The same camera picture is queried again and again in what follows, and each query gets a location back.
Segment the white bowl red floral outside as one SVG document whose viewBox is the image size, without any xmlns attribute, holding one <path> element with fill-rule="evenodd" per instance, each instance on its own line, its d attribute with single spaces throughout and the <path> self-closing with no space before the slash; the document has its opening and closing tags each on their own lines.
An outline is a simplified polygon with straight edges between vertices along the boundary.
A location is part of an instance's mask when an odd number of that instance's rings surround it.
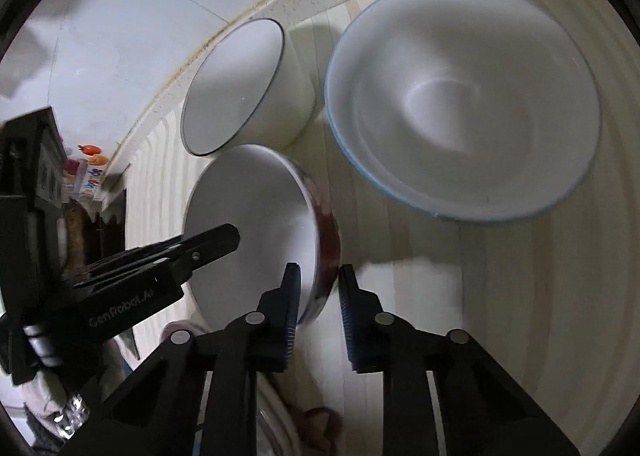
<svg viewBox="0 0 640 456">
<path fill-rule="evenodd" d="M 331 294 L 341 239 L 331 206 L 314 181 L 282 154 L 247 144 L 221 153 L 191 194 L 183 233 L 230 223 L 240 242 L 230 255 L 194 271 L 190 293 L 212 331 L 254 310 L 280 285 L 286 265 L 300 268 L 299 324 L 313 322 Z"/>
</svg>

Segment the colourful cartoon wall sticker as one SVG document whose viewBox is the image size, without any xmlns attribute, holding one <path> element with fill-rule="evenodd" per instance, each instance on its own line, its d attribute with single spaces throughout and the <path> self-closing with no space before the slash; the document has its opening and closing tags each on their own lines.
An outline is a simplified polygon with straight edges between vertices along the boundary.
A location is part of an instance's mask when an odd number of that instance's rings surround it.
<svg viewBox="0 0 640 456">
<path fill-rule="evenodd" d="M 110 159 L 93 144 L 66 147 L 66 166 L 63 173 L 63 199 L 90 202 L 99 190 Z"/>
</svg>

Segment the white bowl blue floral pattern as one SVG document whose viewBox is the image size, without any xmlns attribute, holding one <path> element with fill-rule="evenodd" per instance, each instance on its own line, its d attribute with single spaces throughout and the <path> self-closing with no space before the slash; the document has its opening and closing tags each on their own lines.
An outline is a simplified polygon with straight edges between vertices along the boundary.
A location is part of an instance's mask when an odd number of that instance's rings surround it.
<svg viewBox="0 0 640 456">
<path fill-rule="evenodd" d="M 324 101 L 363 177 L 463 222 L 558 205 L 588 175 L 601 135 L 584 53 L 529 0 L 377 0 L 338 39 Z"/>
</svg>

